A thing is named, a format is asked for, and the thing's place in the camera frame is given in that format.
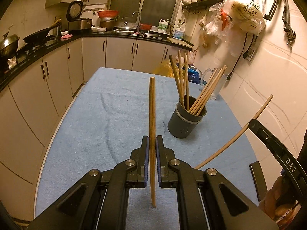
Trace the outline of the person right hand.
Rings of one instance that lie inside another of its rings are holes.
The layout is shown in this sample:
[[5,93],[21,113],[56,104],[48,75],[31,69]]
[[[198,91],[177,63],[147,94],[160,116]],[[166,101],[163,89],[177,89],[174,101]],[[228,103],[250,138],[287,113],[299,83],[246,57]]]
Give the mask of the person right hand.
[[284,183],[284,178],[279,176],[272,188],[266,192],[265,197],[258,205],[258,207],[274,221],[281,218],[287,211],[295,206],[295,202],[290,199],[285,199],[285,201],[283,201],[281,198],[286,195],[288,188],[289,186]]

